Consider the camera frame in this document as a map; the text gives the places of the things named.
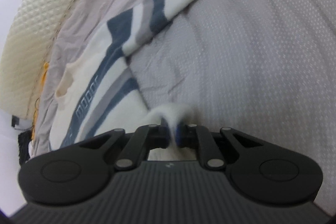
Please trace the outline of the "black clothes pile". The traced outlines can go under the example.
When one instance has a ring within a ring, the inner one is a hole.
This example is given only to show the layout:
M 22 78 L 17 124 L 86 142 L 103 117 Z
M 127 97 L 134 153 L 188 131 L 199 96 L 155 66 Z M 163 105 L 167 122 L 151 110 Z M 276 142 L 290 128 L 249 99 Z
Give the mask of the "black clothes pile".
M 32 131 L 27 130 L 18 135 L 19 165 L 22 166 L 30 159 L 29 144 L 32 138 Z

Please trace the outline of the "grey bed sheet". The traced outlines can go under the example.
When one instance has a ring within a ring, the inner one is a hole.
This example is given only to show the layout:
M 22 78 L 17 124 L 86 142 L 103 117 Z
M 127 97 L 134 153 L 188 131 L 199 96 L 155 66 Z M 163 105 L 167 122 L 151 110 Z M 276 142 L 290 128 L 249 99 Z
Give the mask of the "grey bed sheet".
M 30 156 L 49 151 L 55 91 L 109 19 L 143 0 L 80 0 L 54 43 Z M 335 0 L 194 0 L 128 58 L 149 110 L 183 103 L 187 123 L 232 127 L 315 160 L 315 203 L 335 213 Z M 152 160 L 193 159 L 175 135 Z

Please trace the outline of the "cream quilted mattress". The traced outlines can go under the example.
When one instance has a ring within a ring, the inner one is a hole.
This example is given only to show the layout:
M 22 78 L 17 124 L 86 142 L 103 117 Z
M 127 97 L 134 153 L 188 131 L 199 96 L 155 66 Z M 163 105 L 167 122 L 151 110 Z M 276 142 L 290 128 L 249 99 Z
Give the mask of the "cream quilted mattress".
M 1 55 L 1 109 L 33 119 L 43 65 L 78 0 L 22 0 Z

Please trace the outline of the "black wall socket left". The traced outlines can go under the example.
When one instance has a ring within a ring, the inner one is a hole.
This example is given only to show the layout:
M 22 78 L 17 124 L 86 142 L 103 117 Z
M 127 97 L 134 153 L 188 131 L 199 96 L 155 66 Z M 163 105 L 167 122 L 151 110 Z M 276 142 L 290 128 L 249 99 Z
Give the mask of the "black wall socket left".
M 15 130 L 20 130 L 20 118 L 17 116 L 11 116 L 11 127 Z

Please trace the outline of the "yellow cloth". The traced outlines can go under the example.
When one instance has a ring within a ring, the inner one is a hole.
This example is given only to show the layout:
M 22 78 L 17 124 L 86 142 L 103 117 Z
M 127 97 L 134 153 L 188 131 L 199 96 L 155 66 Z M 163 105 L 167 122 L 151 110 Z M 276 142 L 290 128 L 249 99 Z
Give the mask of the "yellow cloth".
M 39 87 L 41 89 L 41 92 L 43 91 L 45 82 L 46 82 L 46 77 L 47 77 L 47 72 L 49 70 L 49 62 L 45 62 L 43 64 L 43 70 L 42 70 L 42 75 L 39 81 Z M 36 132 L 36 125 L 37 125 L 37 119 L 38 119 L 38 111 L 39 111 L 39 100 L 40 100 L 40 96 L 37 98 L 37 100 L 35 101 L 34 104 L 34 116 L 33 116 L 33 123 L 32 123 L 32 128 L 31 128 L 31 140 L 35 139 L 35 132 Z

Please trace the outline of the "white fleece striped sweater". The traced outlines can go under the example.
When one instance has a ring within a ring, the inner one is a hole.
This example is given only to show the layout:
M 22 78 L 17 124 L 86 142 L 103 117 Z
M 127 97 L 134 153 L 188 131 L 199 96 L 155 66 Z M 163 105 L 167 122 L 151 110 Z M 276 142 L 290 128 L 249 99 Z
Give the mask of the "white fleece striped sweater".
M 183 103 L 149 110 L 127 60 L 159 34 L 194 0 L 143 0 L 104 23 L 80 57 L 66 65 L 55 91 L 58 107 L 49 134 L 49 151 L 110 130 L 134 132 L 160 121 L 173 138 L 181 122 L 193 118 Z

